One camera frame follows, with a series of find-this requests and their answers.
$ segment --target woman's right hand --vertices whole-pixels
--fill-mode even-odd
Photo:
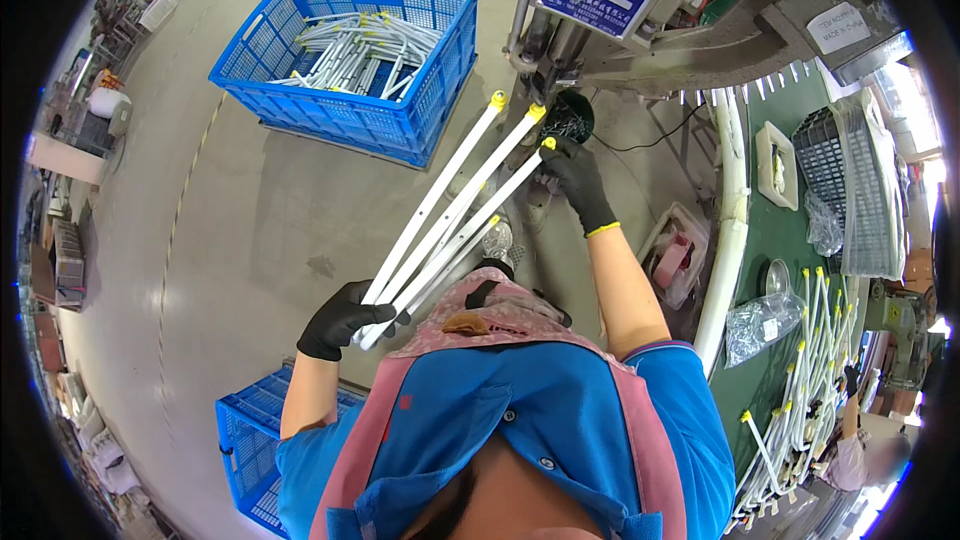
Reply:
[[[558,177],[560,188],[580,218],[583,235],[589,237],[617,224],[603,190],[594,153],[573,139],[554,138],[556,149],[542,145],[539,154],[547,171]]]

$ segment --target workbench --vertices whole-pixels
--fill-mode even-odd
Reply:
[[[799,81],[786,82],[785,88],[767,93],[760,100],[755,92],[745,111],[744,143],[750,151],[750,169],[747,180],[750,186],[750,233],[740,267],[733,305],[760,297],[764,293],[767,267],[774,259],[783,259],[790,271],[790,283],[794,292],[803,296],[803,268],[809,268],[811,282],[813,271],[823,267],[827,271],[827,259],[821,257],[807,243],[807,211],[804,195],[807,185],[798,171],[798,210],[778,207],[758,190],[757,150],[754,135],[764,122],[776,126],[788,138],[801,124],[807,114],[827,106],[830,102],[827,88],[817,68],[811,66],[810,77],[800,73]],[[839,281],[832,276],[831,285]],[[770,423],[771,412],[781,405],[786,384],[786,366],[796,359],[800,331],[794,330],[773,346],[739,364],[726,369],[726,341],[717,356],[716,367],[710,377],[710,389],[717,402],[729,448],[733,452],[736,477],[739,480],[757,451],[757,442],[750,428],[740,423],[740,415],[750,410],[756,426],[765,430]]]

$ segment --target blue crate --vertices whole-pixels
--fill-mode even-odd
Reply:
[[[274,456],[281,438],[283,399],[293,369],[279,371],[216,403],[223,469],[237,510],[274,534],[289,538],[277,515],[281,472]],[[366,400],[346,388],[337,390],[337,416]]]
[[[425,168],[474,66],[477,0],[262,0],[226,46],[208,79],[266,126],[382,154]],[[288,78],[315,54],[294,42],[304,18],[386,11],[443,30],[401,102],[266,83]]]

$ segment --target black work glove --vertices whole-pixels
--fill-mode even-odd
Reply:
[[[556,149],[541,146],[539,154],[547,171],[559,178],[560,188],[580,217],[583,235],[589,238],[619,225],[607,203],[594,153],[573,139],[557,136],[555,140]]]
[[[858,392],[857,378],[860,376],[860,372],[857,367],[847,365],[843,368],[843,373],[846,376],[846,398],[852,398]]]
[[[373,280],[350,282],[337,290],[306,324],[303,335],[296,342],[296,350],[314,359],[340,361],[340,349],[351,343],[354,333],[365,325],[383,323],[396,317],[396,323],[410,323],[410,315],[403,311],[397,315],[393,305],[361,305]],[[384,332],[390,338],[394,326]]]

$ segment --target concrete floor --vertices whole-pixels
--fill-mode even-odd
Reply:
[[[174,213],[222,95],[207,75],[259,1],[182,0],[150,37],[126,77],[135,105],[126,148],[91,200],[87,302],[82,313],[60,315],[69,366],[82,374],[150,496],[192,538],[272,537],[234,510],[214,402],[278,369],[342,284],[373,277],[437,164],[449,159],[491,93],[514,82],[500,47],[516,0],[480,0],[479,57],[426,173],[268,132],[228,97],[176,224],[161,336]],[[601,91],[593,103],[596,133],[615,147],[662,133],[632,94]],[[676,102],[656,104],[652,113],[666,130],[681,117]],[[475,152],[489,154],[498,140],[488,134]],[[668,142],[619,159],[596,140],[588,146],[634,248],[674,200],[700,213]],[[708,193],[712,151],[709,144],[690,147],[691,177]],[[586,243],[565,201],[551,203],[530,245],[533,283],[570,313],[578,332],[596,338]],[[379,360],[399,342],[346,350],[342,377],[369,386]]]

